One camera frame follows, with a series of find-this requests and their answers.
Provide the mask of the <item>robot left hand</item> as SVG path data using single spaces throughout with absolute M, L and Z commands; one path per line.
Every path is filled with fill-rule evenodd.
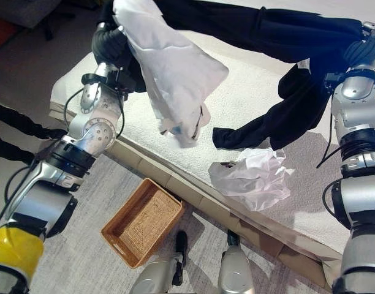
M 99 23 L 92 38 L 91 49 L 98 64 L 104 62 L 132 71 L 135 62 L 123 26 Z

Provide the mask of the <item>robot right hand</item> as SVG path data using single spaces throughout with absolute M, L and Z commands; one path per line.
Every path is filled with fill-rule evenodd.
M 343 56 L 349 67 L 361 64 L 375 67 L 375 23 L 363 23 L 361 39 L 351 43 Z

